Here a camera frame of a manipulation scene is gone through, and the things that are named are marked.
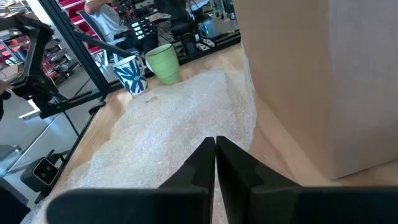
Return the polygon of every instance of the blue and white mug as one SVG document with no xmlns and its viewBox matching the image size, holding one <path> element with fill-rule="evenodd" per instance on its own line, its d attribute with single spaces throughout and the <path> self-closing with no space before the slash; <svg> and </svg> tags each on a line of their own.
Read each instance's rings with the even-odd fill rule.
<svg viewBox="0 0 398 224">
<path fill-rule="evenodd" d="M 112 67 L 119 80 L 132 95 L 140 94 L 147 88 L 144 62 L 137 55 L 124 58 Z"/>
</svg>

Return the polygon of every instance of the green mug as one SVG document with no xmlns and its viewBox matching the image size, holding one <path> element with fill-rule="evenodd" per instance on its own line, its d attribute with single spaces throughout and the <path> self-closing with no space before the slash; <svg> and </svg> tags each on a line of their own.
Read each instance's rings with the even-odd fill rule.
<svg viewBox="0 0 398 224">
<path fill-rule="evenodd" d="M 180 81 L 180 65 L 172 44 L 161 45 L 145 54 L 147 63 L 163 84 Z"/>
</svg>

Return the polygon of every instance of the desk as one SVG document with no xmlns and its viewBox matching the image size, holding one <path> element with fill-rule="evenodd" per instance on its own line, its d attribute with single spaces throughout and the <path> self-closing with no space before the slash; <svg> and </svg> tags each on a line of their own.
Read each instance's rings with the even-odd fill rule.
<svg viewBox="0 0 398 224">
<path fill-rule="evenodd" d="M 243 52 L 240 45 L 234 45 L 193 62 L 182 65 L 182 80 L 189 79 L 200 71 L 222 68 L 227 72 L 243 72 Z M 148 79 L 149 89 L 159 86 L 155 77 Z M 110 94 L 106 106 L 93 118 L 69 163 L 65 166 L 56 186 L 59 188 L 70 172 L 91 159 L 93 154 L 111 137 L 111 129 L 121 117 L 126 106 L 134 100 L 119 90 Z M 319 174 L 301 148 L 279 123 L 275 115 L 255 96 L 258 113 L 254 140 L 249 152 L 265 165 L 302 185 L 397 185 L 398 162 L 391 162 L 336 181 L 326 180 Z"/>
</svg>

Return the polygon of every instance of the white shirt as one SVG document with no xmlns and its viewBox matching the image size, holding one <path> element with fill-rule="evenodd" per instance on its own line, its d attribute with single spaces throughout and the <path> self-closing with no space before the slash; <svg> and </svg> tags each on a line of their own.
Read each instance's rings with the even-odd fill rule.
<svg viewBox="0 0 398 224">
<path fill-rule="evenodd" d="M 116 34 L 127 31 L 127 26 L 120 24 L 120 18 L 109 5 L 104 4 L 94 14 L 90 15 L 107 42 L 112 41 Z"/>
</svg>

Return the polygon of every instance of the electronic equipment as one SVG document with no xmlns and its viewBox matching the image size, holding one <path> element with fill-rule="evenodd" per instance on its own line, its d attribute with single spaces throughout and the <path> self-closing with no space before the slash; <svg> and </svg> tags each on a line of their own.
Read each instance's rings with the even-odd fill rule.
<svg viewBox="0 0 398 224">
<path fill-rule="evenodd" d="M 46 157 L 42 157 L 31 163 L 22 173 L 21 181 L 34 192 L 42 192 L 45 195 L 50 193 L 59 175 L 59 169 L 55 164 L 58 160 L 65 162 L 61 153 L 54 153 L 51 150 Z"/>
<path fill-rule="evenodd" d="M 40 192 L 51 186 L 58 175 L 58 168 L 43 157 L 33 162 L 21 175 L 22 183 L 34 192 Z"/>
</svg>

